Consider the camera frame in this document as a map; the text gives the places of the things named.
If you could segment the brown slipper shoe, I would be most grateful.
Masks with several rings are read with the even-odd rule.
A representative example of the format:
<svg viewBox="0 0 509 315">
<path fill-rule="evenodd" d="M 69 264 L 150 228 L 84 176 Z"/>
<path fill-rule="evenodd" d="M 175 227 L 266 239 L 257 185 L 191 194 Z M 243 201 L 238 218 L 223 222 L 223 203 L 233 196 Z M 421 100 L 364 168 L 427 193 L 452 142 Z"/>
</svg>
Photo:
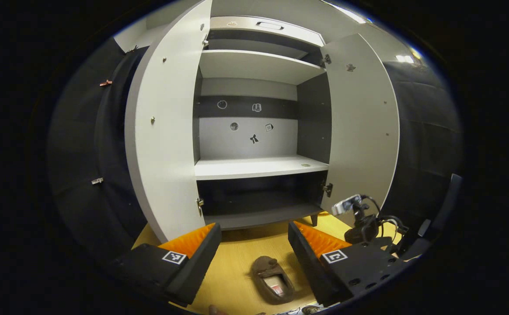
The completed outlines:
<svg viewBox="0 0 509 315">
<path fill-rule="evenodd" d="M 251 265 L 251 278 L 263 299 L 273 305 L 294 300 L 295 287 L 277 259 L 260 256 Z"/>
</svg>

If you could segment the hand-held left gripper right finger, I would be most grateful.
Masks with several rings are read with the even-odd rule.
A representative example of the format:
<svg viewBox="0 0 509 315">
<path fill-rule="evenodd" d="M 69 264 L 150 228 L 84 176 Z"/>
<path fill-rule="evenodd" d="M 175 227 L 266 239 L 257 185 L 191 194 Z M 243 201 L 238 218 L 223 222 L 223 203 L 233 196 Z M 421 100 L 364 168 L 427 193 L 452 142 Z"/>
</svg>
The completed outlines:
<svg viewBox="0 0 509 315">
<path fill-rule="evenodd" d="M 325 307 L 356 301 L 408 267 L 373 242 L 348 245 L 297 221 L 288 224 L 288 240 L 316 301 Z"/>
</svg>

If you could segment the white shoe cabinet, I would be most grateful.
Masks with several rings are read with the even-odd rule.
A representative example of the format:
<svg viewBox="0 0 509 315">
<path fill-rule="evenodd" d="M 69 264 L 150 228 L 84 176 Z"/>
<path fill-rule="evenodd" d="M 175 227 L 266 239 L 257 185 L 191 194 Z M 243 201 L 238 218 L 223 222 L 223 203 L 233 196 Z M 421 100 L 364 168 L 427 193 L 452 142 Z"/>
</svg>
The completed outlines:
<svg viewBox="0 0 509 315">
<path fill-rule="evenodd" d="M 201 0 L 184 0 L 143 18 L 169 24 Z M 212 0 L 214 16 L 255 16 L 318 32 L 326 44 L 361 34 L 383 64 L 408 49 L 368 22 L 358 24 L 322 0 Z M 147 49 L 166 28 L 153 28 Z M 193 97 L 193 156 L 205 225 L 235 230 L 310 216 L 317 220 L 330 162 L 332 114 L 322 47 L 298 50 L 269 42 L 204 40 Z"/>
</svg>

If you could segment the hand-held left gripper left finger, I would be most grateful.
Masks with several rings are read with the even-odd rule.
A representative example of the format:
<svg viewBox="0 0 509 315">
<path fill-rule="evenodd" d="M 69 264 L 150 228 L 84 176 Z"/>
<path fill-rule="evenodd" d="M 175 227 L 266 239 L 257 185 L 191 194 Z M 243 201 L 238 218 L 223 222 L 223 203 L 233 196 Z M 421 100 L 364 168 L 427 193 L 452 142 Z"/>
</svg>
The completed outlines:
<svg viewBox="0 0 509 315">
<path fill-rule="evenodd" d="M 112 260 L 107 269 L 149 298 L 187 307 L 193 303 L 220 242 L 220 224 L 211 223 L 162 245 L 139 245 Z"/>
</svg>

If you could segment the beige cabinet drawer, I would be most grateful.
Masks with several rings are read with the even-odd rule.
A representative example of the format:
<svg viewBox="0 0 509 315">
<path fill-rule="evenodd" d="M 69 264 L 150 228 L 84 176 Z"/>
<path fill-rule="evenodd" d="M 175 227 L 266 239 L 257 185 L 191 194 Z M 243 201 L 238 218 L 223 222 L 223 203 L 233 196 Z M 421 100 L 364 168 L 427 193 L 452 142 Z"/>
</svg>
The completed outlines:
<svg viewBox="0 0 509 315">
<path fill-rule="evenodd" d="M 282 30 L 261 28 L 257 22 L 270 22 L 284 26 Z M 255 16 L 214 16 L 210 19 L 208 39 L 237 39 L 269 42 L 298 50 L 322 47 L 326 43 L 316 31 L 296 24 Z"/>
</svg>

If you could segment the long ceiling light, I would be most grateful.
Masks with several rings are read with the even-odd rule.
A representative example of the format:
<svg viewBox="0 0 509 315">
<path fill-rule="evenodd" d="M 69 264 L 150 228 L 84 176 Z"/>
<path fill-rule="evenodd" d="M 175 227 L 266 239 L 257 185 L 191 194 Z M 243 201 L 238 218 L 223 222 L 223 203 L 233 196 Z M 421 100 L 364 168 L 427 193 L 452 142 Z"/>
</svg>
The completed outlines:
<svg viewBox="0 0 509 315">
<path fill-rule="evenodd" d="M 342 8 L 341 6 L 339 5 L 336 5 L 330 1 L 325 1 L 325 0 L 322 0 L 325 4 L 327 4 L 328 6 L 331 6 L 332 8 L 334 8 L 335 10 L 341 12 L 342 14 L 344 14 L 345 16 L 349 17 L 351 20 L 353 20 L 354 22 L 358 23 L 358 24 L 367 24 L 369 21 L 358 15 L 357 13 L 355 12 L 352 12 L 346 8 Z"/>
</svg>

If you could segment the black backdrop cloth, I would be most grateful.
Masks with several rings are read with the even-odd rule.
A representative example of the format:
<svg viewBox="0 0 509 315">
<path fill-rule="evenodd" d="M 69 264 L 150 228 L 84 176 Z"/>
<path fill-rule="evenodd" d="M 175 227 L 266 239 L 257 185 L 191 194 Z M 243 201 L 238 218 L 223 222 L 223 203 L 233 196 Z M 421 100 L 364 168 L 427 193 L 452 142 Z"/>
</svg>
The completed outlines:
<svg viewBox="0 0 509 315">
<path fill-rule="evenodd" d="M 47 135 L 51 194 L 75 241 L 99 263 L 130 251 L 145 227 L 127 165 L 125 114 L 147 47 L 123 52 L 110 38 L 68 80 Z M 100 87 L 105 80 L 111 85 Z M 103 183 L 92 185 L 93 179 Z"/>
<path fill-rule="evenodd" d="M 396 95 L 400 145 L 382 213 L 411 231 L 441 210 L 453 174 L 462 173 L 463 131 L 446 82 L 431 68 L 385 62 Z"/>
</svg>

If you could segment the white shoe cabinet door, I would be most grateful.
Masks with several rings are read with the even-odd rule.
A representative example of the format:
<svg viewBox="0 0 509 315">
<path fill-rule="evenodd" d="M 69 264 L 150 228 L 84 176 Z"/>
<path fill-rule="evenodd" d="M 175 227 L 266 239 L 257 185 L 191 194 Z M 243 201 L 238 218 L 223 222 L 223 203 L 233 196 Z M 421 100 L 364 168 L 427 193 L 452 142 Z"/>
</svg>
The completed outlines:
<svg viewBox="0 0 509 315">
<path fill-rule="evenodd" d="M 322 209 L 352 195 L 383 205 L 400 147 L 396 94 L 383 62 L 361 34 L 322 47 L 331 97 L 331 151 Z"/>
<path fill-rule="evenodd" d="M 201 0 L 155 38 L 137 66 L 127 97 L 125 146 L 131 183 L 161 242 L 205 225 L 197 205 L 193 97 L 211 6 L 212 0 Z"/>
</svg>

